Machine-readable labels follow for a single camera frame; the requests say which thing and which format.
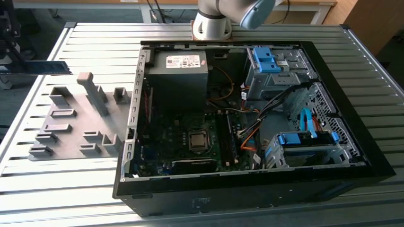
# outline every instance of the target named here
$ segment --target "aluminum table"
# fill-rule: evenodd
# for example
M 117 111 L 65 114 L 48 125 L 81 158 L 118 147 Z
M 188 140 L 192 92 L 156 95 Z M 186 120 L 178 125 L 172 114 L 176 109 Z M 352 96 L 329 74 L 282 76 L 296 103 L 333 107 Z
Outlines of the aluminum table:
M 110 91 L 132 89 L 141 40 L 189 40 L 188 24 L 93 24 L 64 28 L 49 60 L 73 76 L 38 76 L 0 146 L 0 226 L 402 226 L 404 92 L 349 29 L 340 26 L 233 27 L 236 40 L 312 41 L 397 176 L 330 201 L 274 208 L 140 218 L 112 196 L 116 158 L 30 162 L 28 150 L 52 103 L 53 86 L 76 85 L 78 72 Z

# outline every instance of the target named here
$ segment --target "label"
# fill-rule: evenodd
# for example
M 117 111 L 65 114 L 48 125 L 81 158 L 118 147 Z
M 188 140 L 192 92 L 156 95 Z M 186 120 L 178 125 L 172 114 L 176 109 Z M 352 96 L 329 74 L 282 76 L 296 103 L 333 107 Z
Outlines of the label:
M 196 198 L 192 200 L 192 208 L 200 209 L 210 202 L 210 197 Z
M 257 154 L 253 154 L 252 158 L 256 161 L 256 163 L 258 163 L 258 164 L 261 163 L 261 158 L 260 158 L 260 156 L 257 156 Z
M 198 55 L 177 55 L 165 58 L 165 68 L 200 68 Z
M 288 62 L 286 61 L 277 61 L 276 64 L 277 65 L 285 65 L 285 66 L 288 66 Z
M 241 91 L 241 99 L 246 101 L 246 92 Z

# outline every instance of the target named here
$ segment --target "cpu socket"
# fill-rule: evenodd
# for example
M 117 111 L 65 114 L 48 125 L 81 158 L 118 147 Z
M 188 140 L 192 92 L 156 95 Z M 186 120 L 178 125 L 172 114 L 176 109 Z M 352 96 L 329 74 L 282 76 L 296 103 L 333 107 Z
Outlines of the cpu socket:
M 189 151 L 200 155 L 208 150 L 208 135 L 205 130 L 188 132 Z

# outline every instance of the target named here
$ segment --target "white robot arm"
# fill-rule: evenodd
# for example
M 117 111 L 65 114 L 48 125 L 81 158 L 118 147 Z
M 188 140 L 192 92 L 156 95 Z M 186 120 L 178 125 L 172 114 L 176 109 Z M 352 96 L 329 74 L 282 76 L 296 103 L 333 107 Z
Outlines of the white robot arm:
M 198 40 L 230 37 L 230 21 L 245 29 L 256 29 L 270 14 L 278 0 L 200 0 L 192 34 Z

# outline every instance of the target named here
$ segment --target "floor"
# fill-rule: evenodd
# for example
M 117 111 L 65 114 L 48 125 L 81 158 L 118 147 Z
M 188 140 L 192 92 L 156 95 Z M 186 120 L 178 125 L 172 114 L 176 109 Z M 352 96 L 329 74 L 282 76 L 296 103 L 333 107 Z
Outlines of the floor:
M 45 60 L 53 48 L 53 44 L 68 21 L 74 22 L 108 22 L 108 23 L 141 23 L 141 13 L 137 9 L 60 9 L 57 16 L 54 10 L 32 10 L 40 32 L 28 36 L 28 41 L 36 51 L 34 60 Z M 196 10 L 166 10 L 166 20 L 169 22 L 188 23 L 196 16 Z M 377 55 L 388 72 L 404 86 L 402 62 L 404 62 L 404 43 L 392 39 Z M 24 98 L 28 94 L 34 77 L 18 76 L 10 78 L 13 82 L 12 90 L 0 90 L 0 125 L 10 125 L 14 115 L 20 109 Z M 0 139 L 5 135 L 6 129 L 0 128 Z

